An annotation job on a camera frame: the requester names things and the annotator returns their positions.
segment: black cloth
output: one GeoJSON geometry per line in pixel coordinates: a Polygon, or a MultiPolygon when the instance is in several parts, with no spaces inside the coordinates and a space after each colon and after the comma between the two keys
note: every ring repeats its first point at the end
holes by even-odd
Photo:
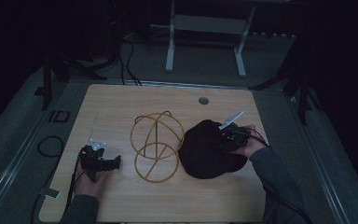
{"type": "Polygon", "coordinates": [[[221,123],[206,119],[185,133],[178,150],[185,171],[198,179],[211,179],[227,172],[239,171],[247,158],[224,152],[221,123]]]}
{"type": "MultiPolygon", "coordinates": [[[[258,150],[249,160],[253,163],[255,172],[265,188],[304,211],[302,193],[298,184],[271,148],[258,150]]],[[[75,196],[60,223],[96,223],[98,206],[98,201],[91,196],[75,196]]],[[[306,221],[296,211],[267,194],[263,223],[303,224],[306,221]]]]}

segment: metal stand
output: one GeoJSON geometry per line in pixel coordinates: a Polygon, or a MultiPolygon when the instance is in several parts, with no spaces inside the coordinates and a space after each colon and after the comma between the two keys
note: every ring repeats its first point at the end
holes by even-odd
{"type": "Polygon", "coordinates": [[[175,1],[171,1],[171,24],[170,24],[170,45],[168,46],[167,63],[165,70],[173,70],[173,56],[175,51],[174,32],[175,30],[188,30],[211,32],[221,34],[241,35],[240,44],[234,48],[235,60],[237,62],[240,77],[245,77],[245,66],[243,65],[242,50],[255,14],[255,7],[252,7],[247,20],[221,19],[212,17],[198,17],[175,14],[175,1]]]}
{"type": "Polygon", "coordinates": [[[54,71],[54,74],[59,81],[68,81],[70,76],[66,68],[67,64],[88,77],[99,80],[107,80],[106,77],[101,77],[100,75],[94,73],[90,68],[85,67],[76,60],[69,58],[58,49],[54,47],[47,47],[43,60],[43,88],[40,93],[43,95],[43,111],[47,110],[48,105],[51,102],[51,70],[54,71]]]}
{"type": "Polygon", "coordinates": [[[249,87],[248,90],[261,91],[268,86],[288,78],[289,80],[283,88],[283,93],[285,96],[294,96],[297,90],[300,89],[297,114],[301,122],[307,125],[305,111],[312,70],[310,66],[311,62],[312,57],[310,53],[304,48],[301,41],[297,39],[284,59],[277,76],[259,85],[249,87]]]}

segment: black cable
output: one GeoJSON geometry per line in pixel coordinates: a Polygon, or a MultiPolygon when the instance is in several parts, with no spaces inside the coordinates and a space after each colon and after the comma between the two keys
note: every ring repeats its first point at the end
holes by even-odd
{"type": "Polygon", "coordinates": [[[141,81],[139,80],[139,78],[138,77],[136,77],[133,73],[132,73],[132,71],[130,70],[130,60],[131,60],[131,57],[132,57],[132,54],[133,54],[133,44],[130,42],[130,41],[128,41],[128,40],[124,40],[123,39],[123,42],[124,43],[127,43],[127,44],[129,44],[130,46],[131,46],[131,52],[130,52],[130,56],[129,56],[129,58],[127,59],[127,62],[126,62],[126,64],[124,65],[124,61],[123,61],[123,58],[121,57],[121,55],[119,54],[118,55],[118,60],[119,60],[119,62],[120,62],[120,68],[121,68],[121,73],[120,73],[120,75],[121,75],[121,83],[123,84],[123,85],[125,85],[125,81],[124,81],[124,71],[126,71],[129,75],[130,75],[130,77],[132,78],[132,80],[133,80],[133,82],[135,83],[135,85],[139,85],[139,86],[142,86],[142,83],[141,83],[141,81]]]}
{"type": "Polygon", "coordinates": [[[263,144],[264,146],[266,147],[271,147],[269,144],[267,144],[266,140],[264,139],[264,137],[261,135],[261,133],[259,133],[258,131],[256,131],[255,129],[251,129],[249,128],[249,130],[252,130],[252,131],[255,131],[255,133],[257,133],[257,136],[254,136],[254,135],[251,135],[251,134],[248,134],[248,133],[243,133],[243,132],[234,132],[234,133],[240,133],[240,134],[243,134],[243,135],[247,135],[249,136],[249,138],[254,138],[255,140],[259,141],[261,144],[263,144]]]}
{"type": "MultiPolygon", "coordinates": [[[[50,174],[48,175],[48,178],[46,179],[45,183],[43,184],[43,188],[46,187],[46,185],[48,184],[49,180],[52,178],[52,176],[54,175],[55,171],[57,170],[58,164],[59,164],[59,162],[60,162],[60,160],[61,160],[61,156],[62,156],[62,153],[63,153],[63,145],[64,145],[64,143],[63,143],[62,139],[61,139],[60,137],[56,136],[56,135],[48,136],[48,137],[44,138],[43,140],[41,140],[41,141],[39,142],[39,144],[37,144],[37,151],[38,151],[42,156],[48,157],[48,158],[56,158],[56,157],[58,157],[58,159],[57,159],[57,161],[56,161],[56,164],[54,165],[54,168],[50,171],[50,174]],[[59,140],[59,142],[60,142],[60,144],[61,144],[60,154],[49,155],[49,154],[47,154],[47,153],[45,153],[45,152],[42,151],[41,145],[42,145],[45,141],[47,141],[47,140],[49,140],[49,139],[52,139],[52,138],[59,140]]],[[[39,199],[40,199],[40,196],[41,196],[40,193],[37,193],[37,196],[36,196],[36,198],[35,198],[35,200],[34,200],[33,209],[32,209],[32,211],[31,211],[31,224],[34,223],[34,212],[35,212],[35,209],[36,209],[37,202],[38,202],[39,199]]]]}
{"type": "Polygon", "coordinates": [[[66,210],[68,210],[69,205],[71,204],[71,201],[72,201],[72,196],[74,195],[74,187],[75,187],[75,182],[76,182],[77,166],[78,166],[79,160],[80,160],[80,153],[82,153],[82,150],[80,150],[79,153],[77,154],[75,169],[74,169],[74,172],[72,173],[71,185],[69,187],[68,196],[66,198],[66,206],[65,206],[65,210],[63,211],[64,214],[66,213],[66,210]]]}
{"type": "Polygon", "coordinates": [[[302,218],[304,218],[304,221],[306,221],[308,224],[312,224],[312,221],[310,220],[310,218],[307,216],[307,214],[305,214],[304,211],[302,211],[299,207],[295,206],[292,203],[289,203],[288,201],[286,201],[284,198],[280,197],[279,195],[275,194],[274,192],[272,192],[272,190],[267,189],[265,186],[263,186],[263,189],[266,191],[266,193],[268,195],[270,195],[271,197],[273,197],[275,200],[277,200],[278,202],[280,202],[281,204],[285,205],[286,207],[294,210],[296,213],[298,213],[299,215],[302,216],[302,218]]]}
{"type": "MultiPolygon", "coordinates": [[[[103,14],[104,14],[104,18],[106,19],[106,27],[107,27],[106,32],[108,33],[107,38],[106,38],[105,50],[103,51],[103,56],[105,56],[107,58],[107,61],[102,62],[102,63],[93,64],[93,65],[90,65],[90,66],[85,66],[85,67],[87,67],[88,69],[90,69],[90,70],[92,70],[94,72],[99,70],[99,69],[103,69],[103,68],[105,68],[105,67],[109,66],[110,64],[113,64],[113,63],[115,63],[117,61],[117,58],[113,57],[112,54],[107,55],[107,52],[110,49],[110,46],[112,44],[111,43],[111,41],[112,41],[111,30],[113,28],[112,28],[111,23],[113,21],[111,21],[109,13],[108,13],[108,8],[109,8],[110,3],[108,3],[108,1],[103,1],[103,3],[104,3],[103,14]]],[[[76,10],[76,12],[77,12],[77,15],[79,16],[79,18],[82,18],[82,15],[79,14],[79,11],[76,10]]]]}
{"type": "Polygon", "coordinates": [[[77,179],[75,180],[75,183],[76,183],[76,181],[77,181],[83,174],[85,174],[87,171],[88,171],[88,170],[84,170],[84,171],[77,177],[77,179]]]}
{"type": "Polygon", "coordinates": [[[131,46],[131,53],[130,53],[129,59],[127,60],[127,64],[126,64],[127,72],[128,72],[128,73],[130,74],[130,76],[132,77],[133,81],[135,82],[135,85],[138,85],[138,84],[139,84],[140,86],[142,86],[141,81],[138,79],[138,77],[134,76],[134,75],[132,74],[132,71],[130,70],[130,59],[131,59],[132,54],[133,54],[133,44],[132,44],[130,41],[125,40],[125,39],[123,39],[123,42],[124,42],[124,43],[127,43],[127,44],[129,44],[129,45],[131,46]]]}

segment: cable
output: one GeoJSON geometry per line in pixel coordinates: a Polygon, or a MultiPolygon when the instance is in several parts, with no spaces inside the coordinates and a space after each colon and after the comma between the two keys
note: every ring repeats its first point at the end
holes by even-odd
{"type": "Polygon", "coordinates": [[[110,54],[107,55],[107,52],[109,49],[111,49],[111,45],[112,45],[112,36],[111,35],[112,35],[112,33],[114,33],[114,31],[112,31],[112,29],[114,29],[113,26],[117,25],[117,23],[119,22],[119,19],[110,18],[109,13],[107,11],[107,9],[109,8],[109,4],[112,4],[112,3],[110,3],[110,2],[108,3],[108,1],[104,1],[104,14],[106,17],[108,35],[107,35],[107,41],[106,41],[106,48],[103,52],[103,56],[106,56],[107,61],[103,62],[103,63],[98,63],[98,64],[94,64],[91,66],[87,66],[89,69],[91,69],[93,71],[105,68],[106,66],[108,66],[110,64],[116,63],[118,60],[118,56],[115,57],[116,55],[114,55],[114,54],[112,55],[112,52],[110,52],[110,54]]]}
{"type": "Polygon", "coordinates": [[[91,68],[91,69],[93,69],[94,71],[98,72],[98,74],[102,74],[102,73],[106,72],[107,70],[109,70],[109,69],[115,67],[115,66],[117,65],[117,63],[118,63],[118,56],[117,56],[116,59],[114,59],[114,60],[110,63],[110,65],[109,65],[108,67],[106,67],[105,65],[101,65],[101,67],[91,68]]]}
{"type": "Polygon", "coordinates": [[[139,80],[139,78],[138,77],[136,77],[136,76],[134,76],[133,74],[132,74],[132,71],[130,70],[130,60],[131,60],[131,57],[132,57],[132,54],[133,54],[133,44],[130,42],[130,41],[128,41],[128,40],[124,40],[123,39],[123,42],[124,43],[126,43],[126,44],[129,44],[130,46],[131,46],[131,53],[130,53],[130,56],[129,56],[129,58],[128,58],[128,60],[127,60],[127,62],[126,62],[126,64],[124,65],[124,62],[123,62],[123,58],[121,57],[121,55],[119,54],[118,55],[118,60],[119,60],[119,62],[120,62],[120,68],[121,68],[121,72],[120,72],[120,76],[121,76],[121,83],[123,84],[123,85],[125,85],[125,81],[124,81],[124,71],[126,71],[129,75],[130,75],[130,77],[132,78],[132,80],[133,80],[133,82],[135,83],[135,85],[139,85],[139,86],[142,86],[142,83],[141,83],[141,81],[139,80]]]}
{"type": "Polygon", "coordinates": [[[80,153],[82,153],[82,150],[80,150],[79,153],[77,154],[76,163],[75,163],[75,169],[74,169],[74,172],[72,173],[71,185],[69,187],[68,196],[66,198],[66,206],[65,206],[65,210],[63,211],[64,214],[66,213],[66,210],[68,210],[68,207],[69,207],[69,205],[71,204],[71,201],[72,201],[72,196],[74,194],[77,166],[78,166],[79,160],[80,160],[80,153]]]}
{"type": "Polygon", "coordinates": [[[297,212],[299,215],[302,216],[302,218],[304,218],[304,221],[306,221],[308,224],[312,224],[312,221],[310,220],[310,218],[307,216],[307,214],[305,214],[304,211],[302,211],[299,207],[295,206],[292,203],[289,203],[288,201],[286,201],[284,198],[280,197],[279,195],[275,194],[274,192],[272,192],[272,190],[267,189],[265,186],[263,186],[263,189],[266,191],[267,194],[269,194],[271,197],[273,197],[275,200],[277,200],[278,202],[280,202],[281,204],[285,205],[286,207],[294,210],[295,212],[297,212]]]}
{"type": "Polygon", "coordinates": [[[266,147],[271,147],[269,144],[267,144],[266,140],[264,139],[263,135],[261,135],[261,133],[259,133],[259,132],[256,131],[255,129],[251,129],[251,128],[248,128],[248,129],[254,131],[255,133],[257,133],[258,137],[257,137],[257,136],[254,136],[254,135],[251,135],[251,134],[248,134],[248,133],[243,133],[243,132],[234,132],[234,133],[239,133],[239,134],[246,135],[246,136],[248,136],[249,138],[254,138],[255,140],[259,141],[259,142],[260,142],[261,144],[263,144],[264,146],[266,146],[266,147]]]}
{"type": "MultiPolygon", "coordinates": [[[[57,159],[57,161],[56,161],[56,164],[54,165],[54,168],[51,170],[50,174],[48,175],[48,178],[46,179],[45,183],[43,184],[43,188],[46,187],[46,185],[48,184],[49,180],[51,179],[51,177],[54,175],[55,171],[57,170],[58,164],[59,164],[59,162],[60,162],[60,160],[61,160],[61,156],[62,156],[62,153],[63,153],[63,145],[64,145],[64,143],[63,143],[62,139],[61,139],[60,137],[56,136],[56,135],[48,136],[48,137],[42,139],[42,140],[39,142],[39,144],[37,144],[37,151],[38,151],[42,156],[48,157],[48,158],[56,158],[56,157],[58,157],[58,159],[57,159]],[[42,145],[45,141],[47,141],[47,140],[49,140],[49,139],[57,139],[57,140],[59,140],[59,142],[60,142],[60,144],[61,144],[61,146],[60,146],[60,154],[50,155],[50,154],[47,154],[47,153],[45,153],[45,152],[42,151],[41,145],[42,145]]],[[[31,224],[34,223],[34,212],[35,212],[35,209],[36,209],[37,202],[38,202],[39,199],[40,199],[40,196],[41,196],[40,193],[38,193],[37,196],[36,196],[36,198],[35,198],[35,200],[34,200],[34,205],[33,205],[32,211],[31,211],[31,224]]]]}
{"type": "Polygon", "coordinates": [[[75,183],[76,183],[76,181],[77,181],[83,174],[85,174],[87,171],[88,171],[88,170],[84,170],[84,171],[77,177],[77,179],[75,180],[75,183]]]}

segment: white table leg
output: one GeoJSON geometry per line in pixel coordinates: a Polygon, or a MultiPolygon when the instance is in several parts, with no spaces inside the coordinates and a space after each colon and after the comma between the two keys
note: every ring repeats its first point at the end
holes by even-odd
{"type": "Polygon", "coordinates": [[[175,1],[171,1],[171,24],[170,24],[170,45],[168,46],[167,63],[165,71],[171,72],[173,70],[173,56],[175,53],[175,43],[173,42],[174,36],[174,20],[175,20],[175,1]]]}
{"type": "Polygon", "coordinates": [[[237,62],[238,75],[240,77],[246,76],[245,66],[243,65],[243,59],[242,59],[242,50],[243,50],[243,46],[245,45],[246,37],[249,34],[249,28],[251,26],[254,14],[255,14],[255,7],[252,7],[248,20],[243,27],[243,31],[241,34],[241,42],[236,48],[234,48],[235,61],[237,62]]]}

